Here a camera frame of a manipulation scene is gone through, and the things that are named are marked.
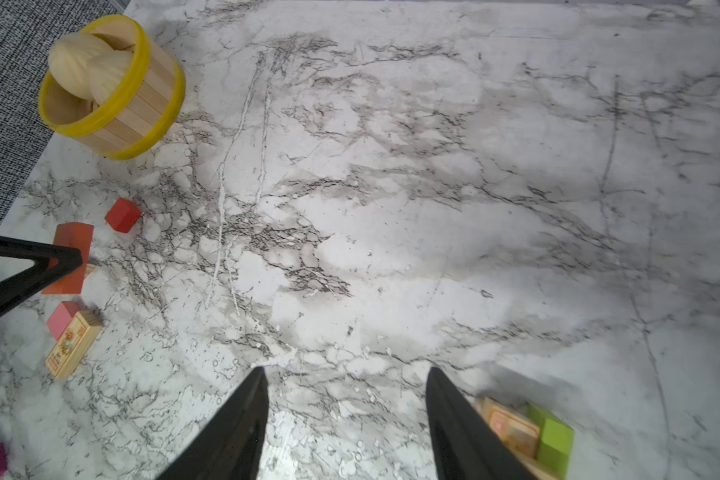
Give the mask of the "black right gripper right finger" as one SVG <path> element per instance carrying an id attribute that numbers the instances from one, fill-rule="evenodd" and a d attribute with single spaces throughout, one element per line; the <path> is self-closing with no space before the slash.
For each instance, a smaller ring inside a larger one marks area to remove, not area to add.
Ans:
<path id="1" fill-rule="evenodd" d="M 425 403 L 439 479 L 534 478 L 437 367 L 428 373 Z"/>

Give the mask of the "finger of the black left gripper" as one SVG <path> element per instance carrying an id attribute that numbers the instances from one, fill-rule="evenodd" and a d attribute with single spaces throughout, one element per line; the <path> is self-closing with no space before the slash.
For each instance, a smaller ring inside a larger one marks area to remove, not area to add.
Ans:
<path id="1" fill-rule="evenodd" d="M 0 281 L 0 317 L 83 265 L 79 249 L 0 236 L 0 257 L 32 266 Z"/>

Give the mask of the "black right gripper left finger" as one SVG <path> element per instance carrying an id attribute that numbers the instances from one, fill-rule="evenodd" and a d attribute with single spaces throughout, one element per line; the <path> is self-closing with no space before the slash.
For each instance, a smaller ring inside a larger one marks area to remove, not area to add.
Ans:
<path id="1" fill-rule="evenodd" d="M 255 479 L 268 413 L 265 369 L 256 367 L 158 479 Z"/>

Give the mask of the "lime green rectangular block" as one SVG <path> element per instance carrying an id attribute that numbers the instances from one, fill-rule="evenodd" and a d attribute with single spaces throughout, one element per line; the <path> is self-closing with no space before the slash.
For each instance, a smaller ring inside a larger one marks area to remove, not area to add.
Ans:
<path id="1" fill-rule="evenodd" d="M 559 479 L 568 473 L 574 443 L 574 430 L 551 411 L 529 403 L 527 417 L 539 427 L 539 443 L 535 460 Z"/>

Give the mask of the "plain wood rectangular block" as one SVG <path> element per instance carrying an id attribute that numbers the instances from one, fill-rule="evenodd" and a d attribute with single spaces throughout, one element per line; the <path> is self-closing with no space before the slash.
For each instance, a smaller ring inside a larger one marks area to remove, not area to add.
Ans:
<path id="1" fill-rule="evenodd" d="M 538 460 L 528 455 L 527 451 L 512 447 L 510 452 L 520 461 L 520 463 L 539 480 L 562 480 L 551 468 L 540 463 Z"/>

